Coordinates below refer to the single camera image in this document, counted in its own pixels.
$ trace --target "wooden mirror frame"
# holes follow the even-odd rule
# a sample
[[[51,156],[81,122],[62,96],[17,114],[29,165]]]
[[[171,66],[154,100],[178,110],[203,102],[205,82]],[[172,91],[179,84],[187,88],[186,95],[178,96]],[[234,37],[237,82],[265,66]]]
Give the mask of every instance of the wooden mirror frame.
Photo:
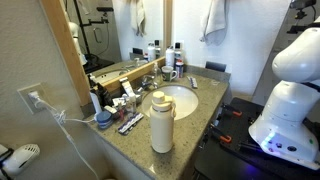
[[[54,34],[55,40],[59,46],[60,52],[63,56],[65,65],[69,71],[71,80],[75,87],[77,96],[79,98],[80,106],[84,106],[91,102],[89,95],[89,83],[87,76],[83,70],[83,67],[80,63],[78,53],[76,51],[68,21],[65,17],[64,10],[62,8],[60,0],[40,0],[42,8],[45,11],[48,22],[50,24],[51,30]],[[164,24],[163,32],[164,47],[167,47],[171,43],[171,17],[172,17],[172,0],[163,0],[164,1]],[[160,58],[160,65],[164,63],[164,58]],[[144,66],[141,66],[125,75],[121,75],[116,79],[111,80],[103,84],[108,91],[113,91],[120,87],[119,79],[121,77],[128,77],[129,81],[134,80],[137,77],[140,77],[141,73],[147,73],[151,70],[153,65],[148,63]]]

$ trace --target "white towel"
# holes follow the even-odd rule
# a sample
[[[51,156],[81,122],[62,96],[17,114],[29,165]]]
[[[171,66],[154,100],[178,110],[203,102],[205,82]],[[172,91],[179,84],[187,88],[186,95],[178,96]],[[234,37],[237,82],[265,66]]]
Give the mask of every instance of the white towel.
[[[227,33],[228,0],[211,0],[210,9],[202,20],[203,36],[200,41],[207,45],[220,45]]]
[[[144,35],[144,9],[143,0],[131,0],[131,27],[137,36]]]

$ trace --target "small bottle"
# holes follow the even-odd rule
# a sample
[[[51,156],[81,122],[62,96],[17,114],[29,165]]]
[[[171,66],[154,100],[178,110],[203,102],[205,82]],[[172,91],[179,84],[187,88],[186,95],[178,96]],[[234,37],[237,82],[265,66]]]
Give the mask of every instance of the small bottle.
[[[149,60],[148,60],[148,53],[144,53],[144,55],[143,55],[143,60],[149,61]]]
[[[148,61],[151,62],[156,59],[156,49],[154,43],[149,43],[148,45]]]
[[[174,68],[174,50],[173,46],[169,46],[166,50],[166,66]]]
[[[178,59],[176,62],[177,78],[183,78],[183,61]]]
[[[152,73],[154,76],[154,82],[157,83],[157,85],[162,84],[163,81],[163,77],[162,77],[162,73],[161,73],[161,69],[158,66],[158,62],[155,62],[153,65],[153,69],[152,69]]]
[[[154,41],[155,49],[156,49],[156,59],[160,58],[161,56],[161,48],[159,40]]]

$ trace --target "countertop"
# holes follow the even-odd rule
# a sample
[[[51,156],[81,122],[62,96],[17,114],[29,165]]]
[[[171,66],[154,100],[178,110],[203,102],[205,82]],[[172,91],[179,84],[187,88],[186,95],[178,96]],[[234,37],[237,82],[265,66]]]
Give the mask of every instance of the countertop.
[[[187,76],[197,79],[198,89],[192,91],[196,93],[199,105],[192,114],[174,122],[174,146],[169,152],[160,154],[152,149],[149,117],[146,115],[127,136],[117,132],[121,125],[119,122],[106,130],[100,130],[94,122],[89,127],[151,178],[179,179],[228,88],[228,82],[190,73],[185,73],[184,78],[173,82],[163,82],[161,86],[181,85],[190,88]]]

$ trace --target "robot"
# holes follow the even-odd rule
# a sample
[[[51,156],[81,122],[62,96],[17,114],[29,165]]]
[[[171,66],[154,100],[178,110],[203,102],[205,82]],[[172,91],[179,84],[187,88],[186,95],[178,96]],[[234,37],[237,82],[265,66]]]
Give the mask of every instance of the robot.
[[[72,38],[73,38],[73,42],[74,42],[74,45],[76,47],[76,50],[77,50],[77,53],[79,55],[79,58],[80,58],[80,63],[81,65],[85,65],[87,64],[87,59],[85,58],[84,54],[81,52],[81,49],[80,49],[80,45],[79,45],[79,40],[78,40],[78,32],[79,32],[79,26],[78,24],[74,23],[74,22],[69,22],[69,28],[70,28],[70,31],[71,31],[71,35],[72,35]]]
[[[302,122],[320,98],[319,44],[320,27],[310,27],[275,57],[272,70],[282,81],[249,127],[265,153],[313,170],[320,168],[319,144]]]

